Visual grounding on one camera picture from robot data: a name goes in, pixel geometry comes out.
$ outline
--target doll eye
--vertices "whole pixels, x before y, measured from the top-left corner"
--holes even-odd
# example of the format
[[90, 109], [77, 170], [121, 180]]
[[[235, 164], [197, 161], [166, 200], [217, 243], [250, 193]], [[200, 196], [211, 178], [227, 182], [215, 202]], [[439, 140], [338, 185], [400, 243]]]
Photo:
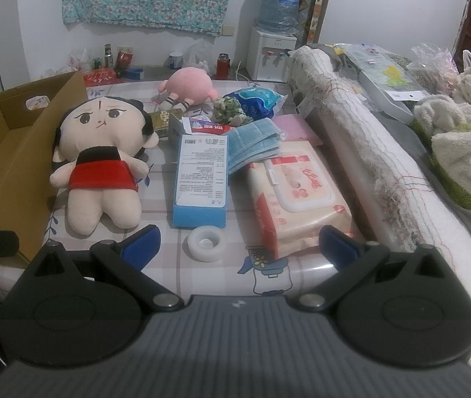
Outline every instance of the doll eye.
[[121, 109], [110, 109], [108, 111], [108, 116], [110, 118], [117, 118], [119, 115], [121, 115], [124, 111]]
[[82, 124], [87, 124], [90, 121], [90, 114], [91, 112], [85, 112], [75, 118], [78, 118]]

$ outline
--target roll of tape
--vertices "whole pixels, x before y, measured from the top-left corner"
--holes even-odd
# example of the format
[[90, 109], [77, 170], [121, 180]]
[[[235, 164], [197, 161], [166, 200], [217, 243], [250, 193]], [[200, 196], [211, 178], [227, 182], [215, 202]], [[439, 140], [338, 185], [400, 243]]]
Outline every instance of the roll of tape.
[[226, 247], [226, 234], [215, 226], [196, 228], [188, 236], [189, 253], [199, 262], [217, 262], [224, 257]]

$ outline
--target pink cloth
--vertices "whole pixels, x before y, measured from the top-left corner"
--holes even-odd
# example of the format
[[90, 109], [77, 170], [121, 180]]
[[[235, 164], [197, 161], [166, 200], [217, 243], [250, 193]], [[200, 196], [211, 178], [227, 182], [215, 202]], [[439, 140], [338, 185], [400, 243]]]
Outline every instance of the pink cloth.
[[309, 141], [312, 146], [322, 145], [320, 138], [300, 115], [278, 115], [273, 117], [272, 121], [287, 133], [285, 141]]

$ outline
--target pink wipes package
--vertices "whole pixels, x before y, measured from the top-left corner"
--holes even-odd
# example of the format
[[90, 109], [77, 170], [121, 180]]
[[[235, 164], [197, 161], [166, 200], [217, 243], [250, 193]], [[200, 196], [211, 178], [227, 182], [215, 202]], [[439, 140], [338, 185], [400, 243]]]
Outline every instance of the pink wipes package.
[[278, 115], [272, 118], [278, 128], [287, 133], [285, 141], [309, 141], [312, 146], [322, 145], [317, 134], [301, 115]]
[[263, 243], [275, 258], [317, 247], [326, 224], [353, 236], [350, 209], [309, 142], [281, 142], [280, 151], [248, 170]]

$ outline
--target silver bolt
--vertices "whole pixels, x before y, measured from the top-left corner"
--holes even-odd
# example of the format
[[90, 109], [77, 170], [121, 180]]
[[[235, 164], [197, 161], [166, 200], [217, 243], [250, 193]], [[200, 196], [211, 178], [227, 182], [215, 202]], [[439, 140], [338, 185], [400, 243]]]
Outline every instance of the silver bolt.
[[320, 308], [326, 302], [326, 299], [321, 295], [306, 294], [300, 296], [300, 304], [309, 308]]
[[152, 298], [152, 302], [154, 302], [158, 307], [169, 308], [178, 305], [180, 298], [173, 294], [159, 294]]

